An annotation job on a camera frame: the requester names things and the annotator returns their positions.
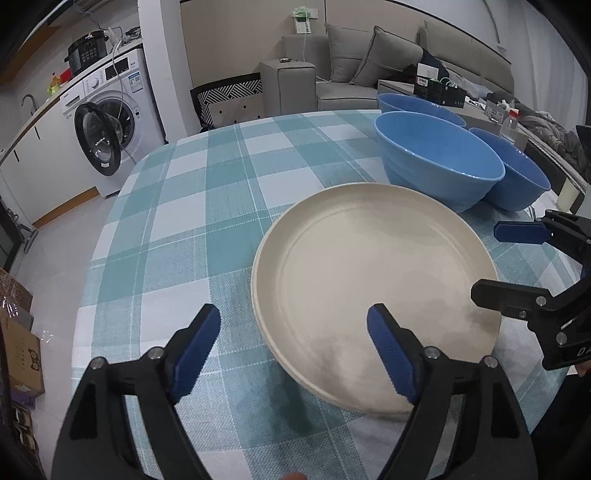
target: black box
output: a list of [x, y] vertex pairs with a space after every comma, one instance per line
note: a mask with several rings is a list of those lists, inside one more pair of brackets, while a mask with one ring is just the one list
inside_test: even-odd
[[464, 107], [466, 91], [460, 87], [444, 85], [436, 80], [431, 80], [417, 75], [414, 85], [414, 94], [438, 105]]

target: pillow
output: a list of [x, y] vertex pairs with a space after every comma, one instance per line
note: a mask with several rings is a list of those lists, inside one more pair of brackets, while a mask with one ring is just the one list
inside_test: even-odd
[[329, 36], [330, 80], [349, 83], [368, 51], [372, 33], [324, 24]]
[[389, 79], [409, 65], [416, 65], [423, 56], [423, 49], [416, 43], [374, 27], [369, 49], [359, 64], [351, 84], [375, 87], [379, 79]]

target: white cabinet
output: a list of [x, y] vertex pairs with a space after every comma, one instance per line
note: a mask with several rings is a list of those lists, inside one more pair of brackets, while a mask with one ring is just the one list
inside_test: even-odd
[[73, 122], [63, 116], [59, 103], [25, 133], [0, 170], [31, 222], [95, 185]]
[[[51, 185], [53, 179], [44, 178], [44, 172], [39, 168], [42, 156], [41, 143], [35, 129], [31, 128], [0, 167], [12, 195], [32, 222], [63, 203], [60, 202], [63, 196], [59, 194], [59, 186]], [[53, 190], [58, 191], [60, 198], [57, 201]]]
[[35, 126], [44, 155], [61, 179], [60, 188], [67, 196], [64, 202], [95, 186], [95, 170], [78, 143], [74, 122], [64, 117], [60, 105], [51, 107]]

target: table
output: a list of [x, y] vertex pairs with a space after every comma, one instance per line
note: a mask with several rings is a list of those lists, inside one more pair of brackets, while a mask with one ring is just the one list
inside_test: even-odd
[[[275, 362], [251, 307], [250, 278], [263, 234], [288, 207], [323, 188], [387, 183], [375, 141], [379, 111], [313, 112], [260, 119], [162, 147], [121, 190], [89, 266], [72, 356], [76, 386], [94, 356], [135, 359], [164, 345], [205, 302], [222, 314], [219, 338], [178, 414], [214, 479], [376, 478], [405, 419], [343, 411], [302, 389]], [[570, 286], [577, 271], [548, 245], [500, 244], [506, 215], [485, 202], [462, 217], [482, 238], [502, 280]], [[539, 421], [565, 371], [546, 372], [525, 322], [504, 319], [494, 355], [528, 427]], [[159, 476], [139, 421], [130, 423], [146, 473]], [[443, 463], [436, 462], [434, 471]]]

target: tiled floor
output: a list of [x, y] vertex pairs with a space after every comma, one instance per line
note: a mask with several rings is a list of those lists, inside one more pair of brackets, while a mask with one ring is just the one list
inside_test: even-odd
[[33, 411], [34, 433], [48, 476], [72, 397], [72, 342], [86, 270], [114, 201], [95, 198], [43, 226], [21, 265], [11, 270], [33, 293], [33, 333], [41, 339], [46, 386]]

